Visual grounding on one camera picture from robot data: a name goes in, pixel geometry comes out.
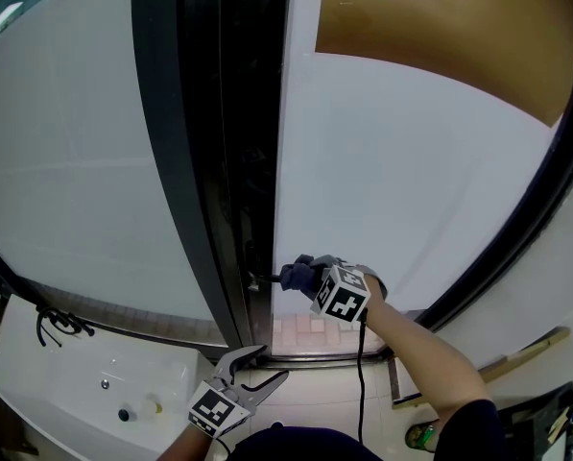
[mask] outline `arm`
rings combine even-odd
[[[203,461],[211,446],[211,437],[193,425],[181,433],[157,461]]]
[[[365,280],[371,291],[369,328],[393,349],[444,425],[462,406],[490,399],[484,381],[469,360],[385,303],[377,279],[366,275]]]

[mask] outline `black cable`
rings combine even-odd
[[[216,439],[216,441],[218,441],[220,444],[222,444],[222,447],[227,450],[228,457],[230,457],[230,449],[229,449],[228,446],[223,442],[223,440],[222,440],[222,439]]]
[[[361,381],[361,402],[359,403],[359,442],[363,444],[363,415],[365,414],[365,380],[363,379],[363,346],[365,345],[365,328],[367,327],[367,309],[361,313],[361,330],[359,331],[359,352],[356,355],[356,367],[359,369],[359,380]]]

